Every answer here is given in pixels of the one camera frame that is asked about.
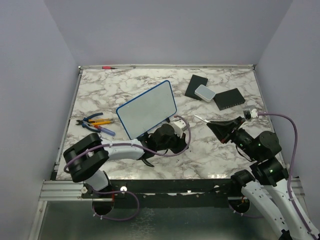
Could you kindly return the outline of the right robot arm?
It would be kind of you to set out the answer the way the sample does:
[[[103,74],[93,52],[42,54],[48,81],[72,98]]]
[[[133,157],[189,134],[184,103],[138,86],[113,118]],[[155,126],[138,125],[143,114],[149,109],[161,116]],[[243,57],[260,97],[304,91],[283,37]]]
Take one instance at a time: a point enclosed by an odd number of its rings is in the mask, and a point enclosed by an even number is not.
[[[234,143],[251,160],[250,171],[231,176],[229,189],[253,204],[280,240],[318,240],[320,231],[311,222],[290,185],[290,174],[276,155],[282,150],[274,132],[252,137],[242,125],[245,119],[207,121],[206,125],[226,144]]]

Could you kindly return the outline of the white marker pen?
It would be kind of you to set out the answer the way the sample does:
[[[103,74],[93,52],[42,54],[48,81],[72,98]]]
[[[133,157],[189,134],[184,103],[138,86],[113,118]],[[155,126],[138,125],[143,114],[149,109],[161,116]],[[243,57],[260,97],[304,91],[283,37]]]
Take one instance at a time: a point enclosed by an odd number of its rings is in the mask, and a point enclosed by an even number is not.
[[[201,120],[202,122],[204,122],[204,123],[206,123],[206,124],[211,122],[211,121],[209,121],[209,120],[207,120],[207,119],[204,119],[203,117],[200,117],[199,115],[194,114],[194,116],[195,116],[197,119]]]

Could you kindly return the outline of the blue framed whiteboard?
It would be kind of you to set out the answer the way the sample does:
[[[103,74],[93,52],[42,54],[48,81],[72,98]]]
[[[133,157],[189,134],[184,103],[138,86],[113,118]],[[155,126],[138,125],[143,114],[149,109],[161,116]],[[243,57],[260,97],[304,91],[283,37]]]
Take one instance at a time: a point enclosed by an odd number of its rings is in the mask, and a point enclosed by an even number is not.
[[[116,109],[116,114],[129,139],[148,132],[177,113],[169,80],[165,80]]]

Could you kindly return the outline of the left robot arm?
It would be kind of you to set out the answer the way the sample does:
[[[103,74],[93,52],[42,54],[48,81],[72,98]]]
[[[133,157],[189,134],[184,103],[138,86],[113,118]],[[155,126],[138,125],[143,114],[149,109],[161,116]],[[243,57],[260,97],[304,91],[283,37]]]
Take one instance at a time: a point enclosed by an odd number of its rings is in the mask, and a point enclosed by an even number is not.
[[[103,140],[91,133],[64,151],[64,172],[75,183],[84,182],[97,196],[106,197],[112,190],[107,173],[101,167],[108,160],[138,160],[151,167],[148,161],[154,156],[173,157],[183,153],[189,146],[185,131],[189,125],[182,120],[165,123],[153,133],[145,133],[129,141]]]

